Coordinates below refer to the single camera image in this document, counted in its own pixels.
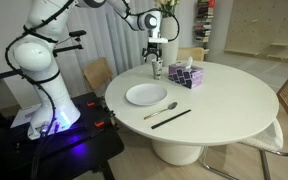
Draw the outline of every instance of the table base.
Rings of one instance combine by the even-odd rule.
[[[195,162],[203,151],[203,146],[189,146],[176,143],[167,143],[152,139],[153,149],[165,162],[184,166]]]

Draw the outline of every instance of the bookshelf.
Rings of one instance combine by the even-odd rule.
[[[208,54],[208,42],[212,31],[215,0],[197,0],[196,23],[194,26],[195,42]]]

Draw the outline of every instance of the chair leg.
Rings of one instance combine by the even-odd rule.
[[[265,180],[271,180],[270,169],[268,167],[265,151],[259,150],[261,155],[262,169]]]
[[[235,178],[235,177],[233,177],[233,176],[230,176],[230,175],[228,175],[228,174],[226,174],[226,173],[224,173],[224,172],[221,172],[221,171],[219,171],[219,170],[217,170],[217,169],[214,169],[214,168],[212,168],[212,167],[210,167],[209,165],[206,164],[207,148],[208,148],[208,147],[205,146],[204,149],[203,149],[203,160],[202,160],[202,165],[203,165],[203,167],[204,167],[205,169],[207,169],[207,170],[209,170],[209,171],[217,174],[217,175],[220,175],[220,176],[226,178],[226,179],[238,180],[237,178]]]

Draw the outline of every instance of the round table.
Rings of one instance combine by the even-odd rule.
[[[264,82],[241,70],[216,63],[194,61],[203,68],[203,83],[189,89],[168,79],[163,68],[161,80],[153,79],[151,64],[118,75],[108,86],[105,99],[116,118],[131,130],[152,139],[160,158],[173,165],[186,165],[198,159],[203,146],[238,142],[263,131],[276,118],[279,102]],[[139,84],[158,84],[167,96],[151,106],[138,106],[126,98]],[[177,102],[174,110],[150,119],[144,117]],[[191,109],[156,129],[151,126]]]

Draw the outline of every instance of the cup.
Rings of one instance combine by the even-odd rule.
[[[154,79],[156,80],[162,79],[162,65],[163,65],[162,59],[159,59],[159,61],[157,61],[156,59],[152,59],[153,75]]]

